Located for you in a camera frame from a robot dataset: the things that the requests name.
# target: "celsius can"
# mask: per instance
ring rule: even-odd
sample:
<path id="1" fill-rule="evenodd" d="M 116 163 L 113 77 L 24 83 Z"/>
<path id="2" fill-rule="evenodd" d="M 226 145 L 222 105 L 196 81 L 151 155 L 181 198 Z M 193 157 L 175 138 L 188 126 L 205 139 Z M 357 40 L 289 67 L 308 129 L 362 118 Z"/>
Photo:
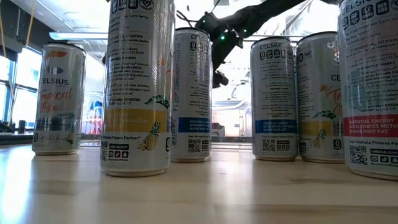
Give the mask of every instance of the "celsius can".
<path id="1" fill-rule="evenodd" d="M 179 28 L 174 37 L 172 161 L 204 162 L 211 147 L 210 36 Z"/>
<path id="2" fill-rule="evenodd" d="M 289 39 L 270 37 L 251 47 L 253 154 L 267 161 L 297 157 L 293 51 Z"/>
<path id="3" fill-rule="evenodd" d="M 66 155 L 80 145 L 86 52 L 47 43 L 42 53 L 32 150 L 36 155 Z"/>
<path id="4" fill-rule="evenodd" d="M 398 0 L 340 3 L 346 163 L 398 180 Z"/>
<path id="5" fill-rule="evenodd" d="M 343 122 L 337 32 L 297 43 L 299 149 L 302 159 L 343 164 Z"/>
<path id="6" fill-rule="evenodd" d="M 170 164 L 174 1 L 111 1 L 101 167 L 157 175 Z"/>

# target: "red label band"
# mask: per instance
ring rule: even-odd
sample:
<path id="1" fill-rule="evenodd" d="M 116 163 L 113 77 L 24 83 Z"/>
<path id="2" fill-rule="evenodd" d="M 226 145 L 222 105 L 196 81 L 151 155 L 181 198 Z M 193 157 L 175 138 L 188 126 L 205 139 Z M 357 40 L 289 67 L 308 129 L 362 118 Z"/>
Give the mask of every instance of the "red label band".
<path id="1" fill-rule="evenodd" d="M 398 114 L 344 118 L 344 136 L 398 138 Z"/>

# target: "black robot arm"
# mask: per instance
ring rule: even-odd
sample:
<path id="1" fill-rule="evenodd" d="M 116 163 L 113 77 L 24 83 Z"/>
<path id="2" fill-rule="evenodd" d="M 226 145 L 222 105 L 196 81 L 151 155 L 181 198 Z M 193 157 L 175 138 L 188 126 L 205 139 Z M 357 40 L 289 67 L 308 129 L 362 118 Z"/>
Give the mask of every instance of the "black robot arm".
<path id="1" fill-rule="evenodd" d="M 328 4 L 337 4 L 338 0 L 322 0 Z M 270 18 L 304 2 L 304 0 L 266 0 L 255 6 L 247 6 L 233 15 L 217 18 L 212 12 L 205 15 L 195 24 L 196 28 L 210 34 L 213 42 L 211 56 L 213 61 L 213 88 L 220 84 L 227 85 L 228 79 L 217 68 L 235 46 L 243 47 L 243 39 L 252 36 Z"/>

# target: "light wood surface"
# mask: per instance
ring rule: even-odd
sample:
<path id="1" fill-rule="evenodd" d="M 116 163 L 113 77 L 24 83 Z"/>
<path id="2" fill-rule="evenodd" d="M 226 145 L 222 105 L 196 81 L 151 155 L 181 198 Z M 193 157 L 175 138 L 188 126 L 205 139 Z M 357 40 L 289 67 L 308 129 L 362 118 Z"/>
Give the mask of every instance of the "light wood surface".
<path id="1" fill-rule="evenodd" d="M 0 148 L 0 223 L 398 223 L 398 183 L 344 165 L 214 149 L 206 163 L 127 179 L 105 176 L 99 158 L 95 147 L 72 156 Z"/>

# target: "can rim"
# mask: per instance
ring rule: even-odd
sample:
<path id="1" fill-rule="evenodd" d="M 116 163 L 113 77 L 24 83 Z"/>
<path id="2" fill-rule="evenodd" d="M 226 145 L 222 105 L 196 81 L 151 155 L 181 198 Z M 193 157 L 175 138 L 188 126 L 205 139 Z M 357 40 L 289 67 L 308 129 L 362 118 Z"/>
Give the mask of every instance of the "can rim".
<path id="1" fill-rule="evenodd" d="M 316 36 L 316 35 L 322 35 L 322 34 L 338 34 L 337 33 L 337 31 L 324 31 L 324 32 L 317 32 L 317 33 L 314 33 L 314 34 L 310 34 L 310 35 L 308 35 L 308 36 L 306 36 L 306 37 L 303 37 L 301 40 L 299 40 L 298 42 L 297 42 L 297 45 L 301 42 L 301 41 L 303 41 L 303 40 L 306 40 L 307 38 L 310 38 L 310 37 L 313 37 L 313 36 Z"/>
<path id="2" fill-rule="evenodd" d="M 181 28 L 177 28 L 175 31 L 180 31 L 180 30 L 197 30 L 199 32 L 202 32 L 202 33 L 206 34 L 208 37 L 210 37 L 209 33 L 204 31 L 203 29 L 199 29 L 199 28 L 196 28 L 196 27 L 181 27 Z"/>
<path id="3" fill-rule="evenodd" d="M 254 41 L 254 43 L 251 45 L 251 47 L 253 47 L 253 45 L 256 44 L 256 43 L 258 43 L 258 42 L 261 42 L 261 41 L 263 41 L 263 40 L 271 40 L 271 39 L 282 39 L 282 40 L 287 40 L 287 41 L 289 41 L 289 43 L 292 43 L 288 37 L 275 36 L 275 37 L 265 37 L 265 38 L 256 40 L 256 41 Z"/>
<path id="4" fill-rule="evenodd" d="M 50 41 L 50 42 L 44 43 L 44 46 L 46 46 L 46 45 L 48 45 L 48 44 L 63 44 L 63 45 L 71 46 L 71 47 L 76 47 L 77 49 L 82 50 L 84 53 L 87 54 L 87 52 L 86 52 L 83 48 L 78 47 L 78 46 L 75 46 L 75 45 L 72 45 L 72 44 L 62 43 L 62 42 L 56 42 L 56 41 Z"/>

